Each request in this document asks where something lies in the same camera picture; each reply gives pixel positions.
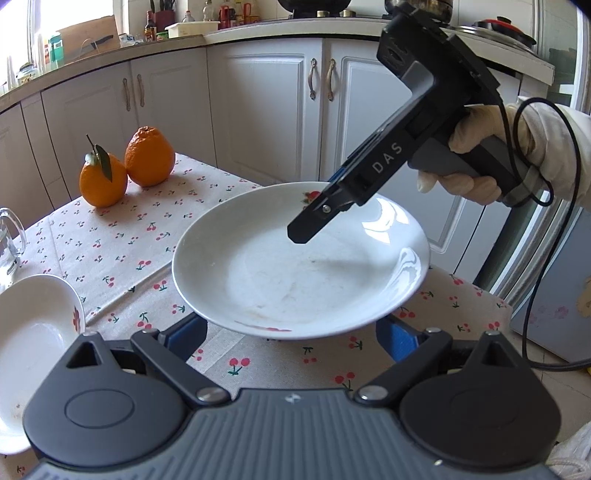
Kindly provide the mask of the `white sleeve forearm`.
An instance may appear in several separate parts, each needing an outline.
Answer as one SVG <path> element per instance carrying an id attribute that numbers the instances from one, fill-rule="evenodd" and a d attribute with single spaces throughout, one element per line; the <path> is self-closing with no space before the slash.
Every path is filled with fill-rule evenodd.
<path id="1" fill-rule="evenodd" d="M 559 105 L 570 124 L 580 150 L 581 174 L 576 203 L 590 210 L 590 116 L 583 112 Z M 541 170 L 555 195 L 562 200 L 571 200 L 575 187 L 576 154 L 567 126 L 559 114 L 549 105 L 534 103 L 523 112 L 524 120 L 533 139 L 533 149 L 527 158 Z"/>

